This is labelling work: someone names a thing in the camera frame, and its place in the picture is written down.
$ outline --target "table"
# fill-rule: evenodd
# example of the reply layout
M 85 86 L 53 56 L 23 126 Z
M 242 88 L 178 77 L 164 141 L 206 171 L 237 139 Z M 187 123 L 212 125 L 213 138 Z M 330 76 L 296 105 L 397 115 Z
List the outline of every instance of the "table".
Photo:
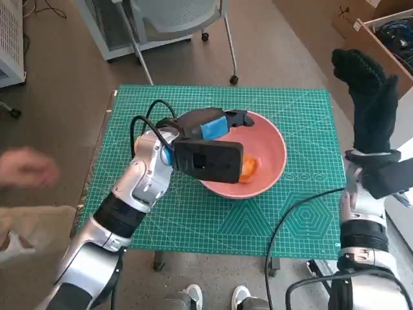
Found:
M 129 123 L 155 99 L 177 114 L 201 107 L 245 109 L 272 121 L 287 144 L 287 166 L 265 193 L 228 200 L 174 173 L 167 194 L 132 237 L 131 248 L 264 256 L 280 217 L 296 201 L 345 184 L 328 92 L 320 89 L 124 85 L 114 97 L 101 150 L 78 225 L 99 207 L 130 161 Z M 156 107 L 152 121 L 168 115 Z M 293 212 L 277 237 L 273 257 L 335 259 L 339 251 L 339 194 Z

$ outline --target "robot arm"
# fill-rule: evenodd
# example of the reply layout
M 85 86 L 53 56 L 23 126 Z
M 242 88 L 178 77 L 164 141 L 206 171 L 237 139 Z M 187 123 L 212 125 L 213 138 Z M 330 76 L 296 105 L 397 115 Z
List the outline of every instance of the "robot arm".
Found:
M 338 274 L 372 271 L 333 280 L 330 310 L 412 309 L 408 296 L 391 280 L 399 280 L 395 258 L 389 253 L 385 199 L 395 197 L 410 207 L 404 192 L 413 187 L 413 160 L 399 162 L 390 148 L 398 106 L 397 77 L 358 50 L 335 50 L 334 75 L 348 85 L 354 103 L 354 150 L 340 205 Z M 373 274 L 380 270 L 390 278 Z
M 243 148 L 238 143 L 206 141 L 231 127 L 252 126 L 246 111 L 193 110 L 156 125 L 172 152 L 153 130 L 138 137 L 136 155 L 81 230 L 59 267 L 55 286 L 36 310 L 87 310 L 105 301 L 122 270 L 122 255 L 134 231 L 168 189 L 173 170 L 202 180 L 234 182 L 241 174 Z M 217 155 L 227 172 L 216 163 Z

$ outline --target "black cable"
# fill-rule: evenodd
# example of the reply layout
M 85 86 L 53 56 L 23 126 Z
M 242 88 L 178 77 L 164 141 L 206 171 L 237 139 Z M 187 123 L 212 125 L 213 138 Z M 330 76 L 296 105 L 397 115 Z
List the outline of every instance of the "black cable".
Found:
M 176 113 L 175 113 L 174 108 L 172 108 L 172 105 L 164 99 L 156 99 L 154 102 L 152 102 L 152 104 L 149 106 L 148 112 L 146 112 L 145 117 L 147 119 L 149 119 L 150 113 L 152 112 L 152 110 L 154 109 L 157 103 L 163 103 L 169 109 L 170 113 L 172 114 L 172 117 L 176 119 Z M 146 123 L 143 124 L 141 134 L 145 133 L 145 129 L 146 129 Z
M 407 61 L 405 61 L 401 56 L 397 55 L 396 53 L 392 53 L 394 57 L 396 57 L 398 59 L 398 61 L 400 61 L 405 67 L 406 69 L 413 74 L 413 67 L 410 63 L 408 63 Z
M 290 285 L 287 291 L 285 292 L 286 309 L 291 310 L 291 293 L 293 292 L 293 290 L 297 289 L 298 287 L 301 287 L 307 284 L 318 283 L 322 281 L 346 280 L 346 279 L 353 278 L 355 276 L 362 276 L 366 274 L 373 274 L 373 275 L 379 276 L 380 278 L 392 280 L 394 283 L 396 283 L 399 286 L 403 296 L 406 299 L 406 303 L 407 303 L 409 310 L 413 310 L 412 300 L 410 299 L 408 295 L 406 287 L 393 274 L 389 273 L 388 271 L 381 270 L 381 269 L 367 269 L 367 270 L 362 270 L 362 271 L 354 271 L 348 274 L 335 274 L 332 276 L 320 276 L 318 278 L 309 278 L 309 279 L 296 282 Z
M 124 249 L 120 249 L 120 253 L 119 253 L 119 263 L 121 266 L 121 269 L 123 269 L 123 256 L 126 253 L 126 248 Z M 112 295 L 110 297 L 110 310 L 115 310 L 116 309 L 116 296 L 117 296 L 117 285 L 119 283 L 119 279 L 120 279 L 120 273 L 119 273 L 119 277 L 117 278 L 117 281 L 112 289 Z
M 157 136 L 157 138 L 160 140 L 162 145 L 172 152 L 172 147 L 167 142 L 167 140 L 165 140 L 165 138 L 162 136 L 159 130 L 155 127 L 155 125 L 146 117 L 142 115 L 138 115 L 138 116 L 135 116 L 130 122 L 130 153 L 132 155 L 132 158 L 135 157 L 135 123 L 139 119 L 141 121 L 144 121 L 145 124 L 147 124 L 152 129 L 152 131 Z
M 26 56 L 29 48 L 30 48 L 30 37 L 27 34 L 23 33 L 23 56 Z
M 66 13 L 64 13 L 62 10 L 58 9 L 58 8 L 54 8 L 52 7 L 52 5 L 48 2 L 48 0 L 45 0 L 45 3 L 47 4 L 47 8 L 42 8 L 40 10 L 35 10 L 35 13 L 40 13 L 40 12 L 44 12 L 46 10 L 52 10 L 57 16 L 67 19 L 67 15 Z
M 116 309 L 116 294 L 117 294 L 117 282 L 112 289 L 112 296 L 110 297 L 110 310 Z
M 279 231 L 279 229 L 281 228 L 281 226 L 283 225 L 283 223 L 285 222 L 285 220 L 288 218 L 288 216 L 297 209 L 297 207 L 299 207 L 300 205 L 309 202 L 313 199 L 328 195 L 328 194 L 332 194 L 333 192 L 341 192 L 342 190 L 344 190 L 344 187 L 340 188 L 340 189 L 332 189 L 331 191 L 327 191 L 327 192 L 322 192 L 320 194 L 305 198 L 303 200 L 300 200 L 299 202 L 296 202 L 295 204 L 293 204 L 291 206 L 291 208 L 289 208 L 289 210 L 287 211 L 287 213 L 285 213 L 283 215 L 283 217 L 281 218 L 281 221 L 279 221 L 279 224 L 277 225 L 276 229 L 274 230 L 272 237 L 271 237 L 271 241 L 270 241 L 270 245 L 268 246 L 268 252 L 267 252 L 267 257 L 265 258 L 265 287 L 267 289 L 267 298 L 268 298 L 268 304 L 270 306 L 270 310 L 273 310 L 274 308 L 272 307 L 272 298 L 271 298 L 271 291 L 270 291 L 270 281 L 268 279 L 268 261 L 270 259 L 270 255 L 271 255 L 271 248 L 274 245 L 274 241 L 276 240 L 276 236 L 277 233 Z

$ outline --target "cardboard box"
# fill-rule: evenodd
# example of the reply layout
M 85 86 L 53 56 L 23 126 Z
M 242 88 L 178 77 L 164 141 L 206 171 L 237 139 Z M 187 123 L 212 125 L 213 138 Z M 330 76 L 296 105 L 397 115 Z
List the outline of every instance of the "cardboard box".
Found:
M 376 60 L 384 69 L 386 75 L 395 74 L 399 77 L 398 97 L 402 98 L 413 87 L 413 76 L 394 57 L 394 55 L 374 35 L 372 29 L 398 19 L 413 16 L 413 10 L 396 13 L 369 22 L 356 20 L 350 29 L 349 38 L 344 44 L 345 50 L 357 49 Z
M 346 39 L 357 19 L 371 21 L 413 8 L 413 0 L 339 0 L 333 26 Z

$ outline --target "black glove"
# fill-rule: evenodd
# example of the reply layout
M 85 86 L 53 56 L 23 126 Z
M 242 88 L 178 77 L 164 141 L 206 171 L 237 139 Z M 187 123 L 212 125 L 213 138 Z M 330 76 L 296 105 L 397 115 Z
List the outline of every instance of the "black glove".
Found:
M 354 103 L 354 148 L 365 154 L 390 152 L 398 107 L 397 76 L 359 50 L 336 49 L 334 75 L 347 83 Z

